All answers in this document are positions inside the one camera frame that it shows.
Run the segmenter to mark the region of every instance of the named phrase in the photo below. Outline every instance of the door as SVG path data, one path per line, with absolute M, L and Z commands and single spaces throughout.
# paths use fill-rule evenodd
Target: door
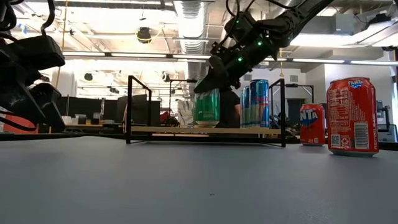
M 296 125 L 300 123 L 300 108 L 304 103 L 305 103 L 304 99 L 287 100 L 287 106 L 288 106 L 287 116 L 290 120 L 291 125 Z

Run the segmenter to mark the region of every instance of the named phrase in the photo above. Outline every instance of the green can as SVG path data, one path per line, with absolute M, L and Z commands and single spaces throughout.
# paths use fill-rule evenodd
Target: green can
M 214 127 L 220 121 L 220 91 L 211 90 L 195 94 L 193 119 L 199 126 Z

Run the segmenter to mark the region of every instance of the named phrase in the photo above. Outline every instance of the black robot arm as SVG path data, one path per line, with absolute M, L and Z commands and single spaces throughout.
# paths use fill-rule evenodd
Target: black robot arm
M 279 48 L 289 46 L 304 26 L 331 2 L 333 0 L 307 0 L 275 19 L 261 21 L 255 21 L 247 11 L 239 12 L 238 18 L 225 25 L 236 44 L 229 48 L 213 44 L 209 73 L 195 88 L 195 93 L 231 85 L 239 87 L 240 77 L 268 56 L 276 60 Z

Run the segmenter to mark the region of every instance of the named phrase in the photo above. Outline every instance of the gray table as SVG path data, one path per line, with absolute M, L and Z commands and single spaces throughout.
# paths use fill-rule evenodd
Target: gray table
M 0 142 L 0 223 L 398 223 L 398 152 Z

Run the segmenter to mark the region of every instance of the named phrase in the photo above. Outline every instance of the blue can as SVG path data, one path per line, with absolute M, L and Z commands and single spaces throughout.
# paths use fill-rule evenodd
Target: blue can
M 241 128 L 250 127 L 250 88 L 245 86 L 241 92 Z
M 250 124 L 252 128 L 269 128 L 268 80 L 250 81 Z

